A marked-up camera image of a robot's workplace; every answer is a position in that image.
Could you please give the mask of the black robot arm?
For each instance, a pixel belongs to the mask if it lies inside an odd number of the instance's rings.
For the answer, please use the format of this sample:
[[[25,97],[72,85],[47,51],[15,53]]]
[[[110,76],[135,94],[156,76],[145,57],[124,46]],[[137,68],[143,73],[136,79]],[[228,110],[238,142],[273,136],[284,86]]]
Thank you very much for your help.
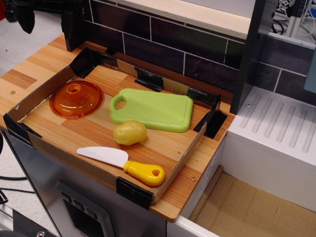
[[[5,18],[18,22],[22,30],[32,33],[36,13],[60,18],[66,48],[73,51],[84,41],[85,3],[83,0],[4,0]]]

